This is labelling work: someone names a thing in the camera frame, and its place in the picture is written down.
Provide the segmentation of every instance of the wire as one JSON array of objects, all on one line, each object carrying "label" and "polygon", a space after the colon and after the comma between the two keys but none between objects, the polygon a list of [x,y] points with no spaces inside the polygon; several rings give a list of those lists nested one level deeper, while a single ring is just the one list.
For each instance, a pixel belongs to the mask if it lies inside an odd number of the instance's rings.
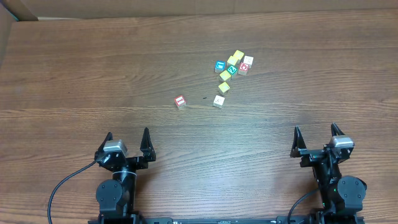
[{"label": "wire", "polygon": [[54,198],[54,195],[55,195],[56,191],[58,190],[58,188],[61,187],[61,185],[63,183],[65,183],[67,180],[71,179],[72,177],[74,177],[75,175],[79,174],[80,172],[82,172],[84,170],[87,170],[88,168],[90,168],[95,163],[96,163],[96,161],[93,161],[91,164],[88,164],[87,166],[81,168],[80,170],[70,174],[69,176],[67,176],[66,178],[61,180],[61,182],[54,188],[54,190],[52,191],[51,196],[50,196],[49,205],[47,207],[47,218],[49,219],[49,224],[52,224],[52,221],[51,221],[51,203],[52,203],[52,199]]},{"label": "wire", "polygon": [[290,211],[289,211],[289,214],[287,215],[287,224],[290,224],[290,217],[292,216],[292,213],[293,213],[294,208],[295,208],[302,200],[304,200],[304,199],[306,199],[307,197],[309,197],[309,196],[315,194],[318,190],[319,190],[319,189],[315,189],[315,190],[313,190],[313,191],[310,191],[310,192],[306,193],[303,197],[301,197],[300,199],[298,199],[298,200],[296,201],[296,203],[294,203],[294,205],[292,206],[292,208],[291,208]]}]

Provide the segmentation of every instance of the robotic arm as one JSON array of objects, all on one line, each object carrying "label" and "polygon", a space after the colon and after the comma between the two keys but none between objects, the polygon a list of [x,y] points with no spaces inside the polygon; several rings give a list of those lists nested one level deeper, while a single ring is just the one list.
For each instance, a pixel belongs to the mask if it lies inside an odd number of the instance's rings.
[{"label": "robotic arm", "polygon": [[[323,149],[308,150],[298,126],[294,130],[291,157],[300,157],[301,167],[312,167],[318,189],[299,199],[290,209],[287,217],[271,219],[181,219],[144,218],[134,209],[136,171],[147,169],[148,162],[156,161],[156,153],[150,141],[149,130],[144,130],[140,150],[143,156],[127,157],[127,147],[122,140],[113,140],[108,133],[95,152],[94,161],[86,167],[63,179],[54,189],[49,200],[47,216],[51,221],[51,202],[57,189],[68,179],[98,163],[112,172],[112,179],[100,183],[96,190],[99,216],[88,224],[363,224],[363,217],[356,213],[363,208],[366,184],[352,176],[342,176],[338,164],[349,159],[354,150],[353,140],[338,126],[331,124],[331,139]],[[314,208],[309,215],[292,216],[293,209],[307,196],[320,191],[323,208]]]}]

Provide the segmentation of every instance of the wooden block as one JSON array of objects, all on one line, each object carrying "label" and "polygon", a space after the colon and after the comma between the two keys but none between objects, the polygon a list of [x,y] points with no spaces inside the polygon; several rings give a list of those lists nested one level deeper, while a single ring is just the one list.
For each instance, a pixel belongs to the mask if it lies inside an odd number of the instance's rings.
[{"label": "wooden block", "polygon": [[251,65],[253,64],[253,57],[244,56],[243,63],[248,64],[249,68],[251,68]]},{"label": "wooden block", "polygon": [[235,66],[238,63],[238,59],[234,56],[230,56],[228,61],[226,61],[227,66],[233,65]]},{"label": "wooden block", "polygon": [[249,70],[249,65],[246,63],[241,63],[239,66],[238,74],[240,75],[247,75]]},{"label": "wooden block", "polygon": [[225,100],[224,97],[217,95],[216,98],[214,99],[213,106],[216,106],[218,108],[222,108],[224,100]]},{"label": "wooden block", "polygon": [[231,74],[231,79],[233,79],[233,78],[235,78],[235,75],[237,74],[238,69],[235,66],[231,65],[231,66],[229,66],[227,71],[229,72],[229,74]]},{"label": "wooden block", "polygon": [[184,108],[187,105],[187,102],[185,101],[183,96],[178,96],[174,99],[175,104],[179,109]]},{"label": "wooden block", "polygon": [[221,82],[229,82],[231,80],[231,74],[227,71],[223,71],[220,74],[220,81]]},{"label": "wooden block", "polygon": [[238,59],[238,64],[241,63],[241,60],[243,58],[244,53],[240,50],[236,50],[234,57],[236,57]]},{"label": "wooden block", "polygon": [[223,82],[218,86],[218,91],[224,96],[228,91],[230,87],[226,82]]},{"label": "wooden block", "polygon": [[225,70],[225,62],[217,61],[215,66],[216,73],[221,73]]}]

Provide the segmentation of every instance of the wood grain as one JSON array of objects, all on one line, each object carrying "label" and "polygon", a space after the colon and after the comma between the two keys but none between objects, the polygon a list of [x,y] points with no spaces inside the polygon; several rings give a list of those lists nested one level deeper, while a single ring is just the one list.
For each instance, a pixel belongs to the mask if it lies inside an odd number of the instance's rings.
[{"label": "wood grain", "polygon": [[39,19],[189,16],[254,12],[397,9],[398,0],[12,0]]},{"label": "wood grain", "polygon": [[[254,64],[220,110],[213,66],[236,49]],[[356,143],[340,170],[369,186],[360,215],[397,223],[397,59],[396,10],[18,22],[0,71],[0,222],[46,223],[52,189],[108,131],[135,155],[146,126],[158,160],[138,172],[145,216],[285,215],[315,187],[289,158],[294,126],[315,149],[334,121]],[[65,183],[54,223],[95,218],[110,177]]]}]

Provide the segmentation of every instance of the white block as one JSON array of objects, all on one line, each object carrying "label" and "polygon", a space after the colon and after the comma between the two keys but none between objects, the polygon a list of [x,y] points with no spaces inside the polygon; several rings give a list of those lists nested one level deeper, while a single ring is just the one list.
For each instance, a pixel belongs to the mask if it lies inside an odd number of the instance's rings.
[{"label": "white block", "polygon": [[217,95],[216,98],[214,99],[213,106],[216,106],[218,108],[222,108],[224,100],[225,100],[224,97]]},{"label": "white block", "polygon": [[248,64],[249,68],[251,68],[251,65],[253,64],[253,57],[244,56],[243,63]]},{"label": "white block", "polygon": [[183,96],[178,96],[174,99],[175,104],[179,109],[184,108],[187,105],[187,102],[185,101]]}]

